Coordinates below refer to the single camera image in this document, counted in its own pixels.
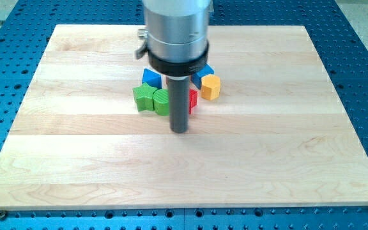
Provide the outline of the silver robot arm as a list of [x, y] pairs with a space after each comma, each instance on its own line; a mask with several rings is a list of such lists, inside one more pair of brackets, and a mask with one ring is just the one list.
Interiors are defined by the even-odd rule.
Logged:
[[208, 60], [209, 0], [143, 0], [143, 44], [135, 58], [148, 55], [149, 64], [166, 76], [170, 129], [188, 130], [190, 76]]

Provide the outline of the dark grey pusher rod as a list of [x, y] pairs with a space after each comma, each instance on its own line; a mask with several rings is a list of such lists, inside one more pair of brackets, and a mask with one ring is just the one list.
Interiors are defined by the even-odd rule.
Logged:
[[170, 129], [178, 134], [188, 130], [189, 77], [167, 76]]

